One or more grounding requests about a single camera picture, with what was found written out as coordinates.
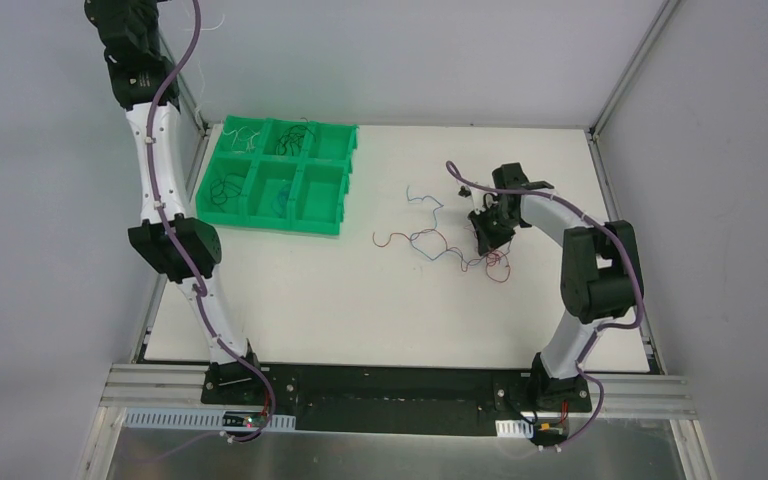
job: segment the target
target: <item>white work surface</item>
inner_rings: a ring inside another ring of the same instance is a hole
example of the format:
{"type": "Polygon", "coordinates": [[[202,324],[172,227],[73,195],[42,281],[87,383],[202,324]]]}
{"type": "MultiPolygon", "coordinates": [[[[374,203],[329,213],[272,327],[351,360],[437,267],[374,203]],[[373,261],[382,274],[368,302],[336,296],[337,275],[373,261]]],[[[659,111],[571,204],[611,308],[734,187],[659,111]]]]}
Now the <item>white work surface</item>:
{"type": "MultiPolygon", "coordinates": [[[[215,127],[199,177],[221,134],[215,127]]],[[[217,226],[220,278],[233,326],[262,362],[424,367],[527,368],[564,311],[561,249],[537,229],[518,229],[510,279],[498,284],[484,265],[462,273],[446,254],[430,262],[404,238],[433,224],[433,195],[445,207],[439,230],[475,257],[464,229],[472,208],[444,167],[491,184],[491,172],[519,162],[588,213],[606,218],[593,162],[579,130],[363,126],[358,133],[346,215],[339,237],[217,226]]],[[[442,242],[428,237],[429,253],[442,242]]],[[[491,274],[504,277],[502,267],[491,274]]],[[[629,314],[625,322],[631,322],[629,314]]],[[[166,285],[145,352],[148,360],[207,361],[207,345],[184,296],[166,285]]],[[[637,331],[606,332],[587,362],[600,371],[647,371],[637,331]]]]}

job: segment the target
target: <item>aluminum frame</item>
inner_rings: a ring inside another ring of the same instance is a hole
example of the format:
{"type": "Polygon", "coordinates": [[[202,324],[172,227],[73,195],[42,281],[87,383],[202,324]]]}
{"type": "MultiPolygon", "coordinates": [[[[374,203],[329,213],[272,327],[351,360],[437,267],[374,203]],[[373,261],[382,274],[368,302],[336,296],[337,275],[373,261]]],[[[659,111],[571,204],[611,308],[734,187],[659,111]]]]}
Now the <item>aluminum frame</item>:
{"type": "MultiPolygon", "coordinates": [[[[259,411],[261,405],[203,405],[205,367],[201,365],[113,365],[101,407],[158,407],[259,411]]],[[[687,379],[668,375],[597,374],[605,386],[600,418],[696,420],[687,379]]],[[[590,391],[598,389],[590,384],[590,391]]],[[[570,413],[588,417],[589,413],[570,413]]]]}
{"type": "Polygon", "coordinates": [[[671,420],[670,426],[687,480],[717,480],[699,420],[671,420]]]}
{"type": "Polygon", "coordinates": [[[683,0],[664,0],[661,4],[658,13],[655,14],[655,18],[652,20],[652,23],[649,24],[649,29],[646,30],[646,34],[643,35],[643,40],[640,41],[640,45],[637,46],[637,49],[631,56],[631,60],[628,62],[625,70],[623,70],[617,85],[608,97],[608,101],[605,103],[605,106],[602,107],[599,117],[597,117],[596,122],[592,125],[590,131],[597,141],[599,140],[599,135],[602,133],[602,130],[604,130],[605,125],[607,125],[611,116],[614,114],[614,111],[616,111],[619,102],[625,96],[629,88],[631,88],[634,79],[637,77],[638,72],[640,72],[640,68],[649,57],[649,53],[658,42],[661,33],[663,33],[667,24],[669,24],[670,19],[673,17],[673,14],[676,12],[679,5],[681,5],[682,1],[683,0]]]}
{"type": "MultiPolygon", "coordinates": [[[[599,182],[599,189],[602,191],[602,198],[605,201],[605,209],[608,211],[608,219],[615,221],[623,218],[619,203],[616,200],[608,170],[602,162],[602,155],[599,153],[599,144],[590,133],[585,133],[587,146],[590,148],[590,158],[593,160],[593,168],[596,170],[596,179],[599,182]]],[[[661,373],[667,373],[666,365],[658,353],[655,346],[655,335],[652,331],[652,325],[649,323],[649,316],[643,316],[643,322],[640,324],[640,336],[643,339],[643,348],[646,356],[655,361],[658,370],[661,373]]]]}
{"type": "Polygon", "coordinates": [[[122,407],[98,408],[75,478],[79,480],[107,478],[110,463],[113,461],[113,452],[116,450],[119,433],[125,421],[125,410],[122,407]]]}

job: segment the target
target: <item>wire bundle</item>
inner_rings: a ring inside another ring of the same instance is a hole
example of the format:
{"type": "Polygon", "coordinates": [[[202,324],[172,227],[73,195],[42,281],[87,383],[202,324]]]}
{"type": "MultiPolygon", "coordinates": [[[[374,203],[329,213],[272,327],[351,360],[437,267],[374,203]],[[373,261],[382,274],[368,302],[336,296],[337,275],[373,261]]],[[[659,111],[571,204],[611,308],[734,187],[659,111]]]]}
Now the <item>wire bundle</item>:
{"type": "Polygon", "coordinates": [[[228,180],[228,177],[236,177],[239,183],[246,181],[246,177],[238,173],[229,173],[222,178],[217,178],[210,183],[210,203],[222,209],[228,200],[237,198],[243,194],[243,186],[228,180]]]}
{"type": "MultiPolygon", "coordinates": [[[[481,264],[483,262],[484,263],[484,273],[487,275],[487,277],[490,280],[493,280],[496,283],[505,283],[505,282],[508,281],[509,278],[511,278],[511,264],[510,264],[510,261],[508,260],[508,254],[511,251],[511,244],[510,244],[510,242],[508,242],[507,249],[504,252],[501,251],[501,250],[493,250],[492,252],[489,252],[487,255],[485,255],[483,257],[478,257],[478,258],[473,258],[473,259],[467,260],[466,256],[463,253],[463,251],[460,248],[458,248],[458,247],[450,247],[449,246],[449,241],[440,232],[440,230],[437,229],[437,227],[439,225],[439,222],[437,221],[437,211],[440,210],[441,208],[443,208],[445,205],[443,205],[443,203],[441,203],[439,200],[437,200],[436,198],[434,198],[431,195],[425,195],[423,197],[411,197],[410,196],[410,186],[408,186],[405,189],[405,197],[407,197],[408,203],[413,203],[415,201],[419,201],[420,203],[422,203],[425,200],[431,200],[434,203],[436,203],[437,206],[434,208],[434,210],[431,211],[431,215],[434,218],[434,226],[432,228],[426,228],[424,230],[420,230],[418,232],[413,232],[411,234],[406,234],[406,233],[402,233],[402,232],[393,232],[393,233],[391,233],[387,237],[387,241],[385,243],[383,243],[383,244],[379,244],[378,242],[375,241],[375,232],[372,232],[372,243],[375,244],[376,247],[384,248],[384,247],[390,245],[390,242],[393,241],[393,237],[403,237],[404,239],[406,239],[408,241],[408,243],[410,243],[410,246],[414,250],[416,250],[419,253],[421,253],[425,258],[427,258],[431,262],[437,261],[437,259],[439,259],[440,257],[442,257],[443,255],[445,255],[447,253],[451,253],[451,254],[454,254],[455,256],[457,256],[458,259],[460,259],[460,261],[461,261],[460,262],[461,271],[464,272],[464,273],[469,271],[470,268],[475,267],[475,266],[477,266],[477,265],[479,265],[479,264],[481,264]],[[425,250],[420,248],[419,245],[417,245],[417,243],[416,243],[420,238],[422,238],[425,235],[429,235],[429,234],[437,235],[437,236],[439,236],[443,240],[444,248],[443,248],[443,250],[440,253],[438,253],[436,255],[428,254],[425,250]],[[493,268],[493,267],[499,266],[499,265],[501,265],[505,269],[505,277],[502,278],[502,279],[495,278],[492,275],[490,275],[490,269],[493,268]]],[[[471,232],[473,232],[473,234],[475,234],[475,231],[472,230],[469,225],[465,226],[464,228],[467,229],[467,230],[470,230],[471,232]]]]}
{"type": "Polygon", "coordinates": [[[278,137],[278,144],[275,145],[276,155],[298,155],[302,151],[305,134],[310,132],[316,140],[316,134],[307,125],[293,125],[284,131],[284,134],[278,137]]]}
{"type": "Polygon", "coordinates": [[[257,136],[260,135],[260,131],[255,132],[251,128],[243,126],[243,127],[237,128],[235,130],[231,130],[229,132],[224,132],[224,131],[222,132],[223,136],[224,135],[231,135],[231,134],[234,134],[234,139],[231,140],[231,148],[230,148],[230,150],[232,152],[234,152],[234,153],[251,153],[255,149],[254,141],[255,141],[255,138],[257,138],[257,136]],[[246,137],[244,139],[241,139],[240,138],[240,133],[242,131],[244,131],[244,130],[248,130],[249,132],[251,132],[251,135],[249,135],[248,137],[246,137]],[[245,145],[245,149],[244,150],[238,150],[236,148],[237,147],[237,142],[239,142],[240,140],[242,140],[243,141],[243,145],[245,145]]]}

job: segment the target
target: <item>green plastic bin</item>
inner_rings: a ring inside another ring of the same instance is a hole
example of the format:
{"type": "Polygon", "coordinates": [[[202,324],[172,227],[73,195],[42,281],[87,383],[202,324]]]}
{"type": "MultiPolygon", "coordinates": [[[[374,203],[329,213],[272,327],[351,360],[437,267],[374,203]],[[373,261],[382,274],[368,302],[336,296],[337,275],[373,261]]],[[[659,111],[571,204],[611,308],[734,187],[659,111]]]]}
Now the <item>green plastic bin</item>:
{"type": "Polygon", "coordinates": [[[218,225],[338,235],[357,125],[228,117],[196,195],[218,225]]]}

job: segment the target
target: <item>purple cable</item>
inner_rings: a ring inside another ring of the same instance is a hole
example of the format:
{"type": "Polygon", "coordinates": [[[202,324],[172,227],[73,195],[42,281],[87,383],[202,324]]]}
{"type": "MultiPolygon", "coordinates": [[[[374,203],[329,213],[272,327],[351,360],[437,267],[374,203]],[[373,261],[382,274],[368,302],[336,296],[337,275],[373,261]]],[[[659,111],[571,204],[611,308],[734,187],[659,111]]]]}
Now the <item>purple cable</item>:
{"type": "MultiPolygon", "coordinates": [[[[184,68],[184,65],[187,63],[187,61],[192,56],[193,52],[196,49],[196,44],[198,44],[199,35],[201,34],[201,8],[199,6],[198,0],[193,0],[193,14],[195,18],[195,25],[193,28],[193,37],[190,40],[190,44],[187,47],[187,50],[184,52],[184,55],[181,57],[181,61],[178,62],[177,65],[172,69],[171,72],[169,72],[169,75],[163,80],[163,82],[160,84],[160,87],[158,87],[157,92],[154,94],[154,98],[151,101],[151,106],[148,110],[148,122],[146,125],[146,138],[147,139],[153,139],[153,127],[154,127],[154,117],[157,115],[157,108],[160,105],[160,99],[163,97],[163,93],[166,91],[167,88],[169,88],[169,85],[172,84],[172,82],[175,80],[175,77],[178,76],[179,73],[181,73],[181,70],[184,68]]],[[[152,195],[154,196],[155,202],[160,202],[160,187],[157,184],[157,172],[155,171],[154,167],[154,144],[149,143],[147,141],[146,143],[146,157],[148,161],[148,174],[149,179],[151,181],[151,191],[152,195]]],[[[175,246],[175,250],[178,251],[178,253],[181,255],[181,258],[184,259],[184,262],[187,264],[187,267],[190,269],[190,271],[193,274],[193,277],[196,279],[196,282],[198,282],[198,286],[194,287],[196,291],[196,303],[198,304],[198,310],[199,314],[201,315],[201,320],[204,323],[205,328],[208,332],[210,332],[211,337],[216,338],[216,330],[213,328],[213,326],[210,324],[210,321],[207,318],[207,312],[204,309],[204,304],[202,303],[202,297],[207,296],[207,284],[204,282],[204,277],[201,275],[201,272],[199,272],[198,267],[196,267],[195,262],[193,261],[192,257],[187,253],[187,251],[184,249],[184,246],[181,245],[181,241],[178,240],[178,236],[175,233],[175,230],[172,228],[172,226],[169,224],[169,219],[166,217],[166,212],[163,209],[163,205],[159,205],[157,208],[157,213],[160,216],[160,221],[163,223],[163,229],[166,232],[166,235],[169,237],[169,240],[172,242],[172,245],[175,246]]],[[[269,405],[270,405],[270,411],[269,411],[269,417],[266,423],[264,423],[262,426],[260,426],[256,431],[252,432],[249,435],[246,435],[245,437],[240,438],[237,440],[238,442],[245,442],[247,440],[254,439],[258,435],[260,435],[260,432],[263,431],[264,428],[266,428],[270,423],[272,423],[272,417],[275,413],[275,392],[272,390],[272,385],[269,383],[269,380],[263,375],[263,373],[260,372],[257,368],[255,368],[252,364],[248,363],[245,359],[243,359],[241,356],[237,355],[236,352],[231,350],[230,347],[228,347],[227,344],[221,339],[217,338],[217,344],[219,345],[219,348],[221,348],[225,353],[233,357],[235,360],[237,360],[241,365],[246,367],[247,369],[251,370],[266,386],[267,393],[269,395],[269,405]]],[[[193,442],[187,442],[184,444],[184,446],[191,445],[193,442]]],[[[173,453],[178,451],[179,447],[173,450],[173,453]]]]}
{"type": "Polygon", "coordinates": [[[507,194],[507,195],[523,195],[523,196],[532,195],[536,197],[548,198],[551,201],[560,203],[561,205],[566,207],[568,210],[578,215],[582,219],[582,221],[592,225],[593,227],[596,227],[597,230],[599,230],[606,237],[608,237],[611,243],[613,243],[614,246],[617,248],[617,251],[620,254],[620,259],[622,260],[623,268],[625,269],[626,274],[628,274],[629,279],[631,279],[631,288],[634,293],[634,301],[637,304],[637,312],[634,317],[634,322],[632,323],[615,323],[614,322],[614,323],[603,323],[602,325],[599,325],[593,331],[593,335],[591,335],[590,338],[587,340],[587,343],[584,345],[584,348],[581,350],[581,354],[578,356],[578,358],[575,361],[576,363],[575,369],[582,376],[582,378],[596,384],[596,387],[599,389],[599,400],[596,402],[596,408],[593,409],[593,415],[591,415],[590,418],[587,419],[584,425],[582,425],[581,428],[579,428],[578,431],[572,434],[569,438],[567,438],[566,440],[558,444],[559,448],[561,446],[565,446],[575,438],[578,438],[585,430],[587,430],[587,428],[590,427],[590,425],[599,415],[599,412],[602,411],[602,405],[605,402],[605,386],[602,384],[601,381],[599,381],[598,378],[584,373],[584,370],[581,367],[581,365],[584,363],[584,359],[587,358],[587,354],[590,353],[590,350],[593,348],[593,345],[596,344],[596,339],[599,337],[599,334],[602,331],[607,330],[609,328],[617,328],[620,330],[634,330],[640,327],[640,323],[643,321],[643,316],[646,314],[646,308],[643,305],[643,292],[641,292],[640,290],[640,281],[638,280],[637,272],[635,272],[634,266],[631,263],[631,257],[628,256],[628,252],[626,251],[625,246],[622,244],[622,241],[620,241],[620,239],[616,235],[614,235],[613,232],[608,230],[608,228],[602,225],[601,223],[591,218],[589,215],[585,214],[583,210],[581,210],[580,208],[578,208],[572,202],[570,202],[565,198],[561,198],[557,195],[551,195],[551,194],[541,192],[541,191],[536,191],[536,190],[485,187],[475,182],[470,182],[469,180],[466,180],[465,178],[463,178],[463,176],[461,176],[460,170],[458,170],[458,167],[452,161],[446,162],[446,170],[449,172],[450,175],[455,177],[457,181],[463,183],[464,185],[472,187],[476,190],[481,190],[483,192],[488,192],[488,193],[507,194]]]}

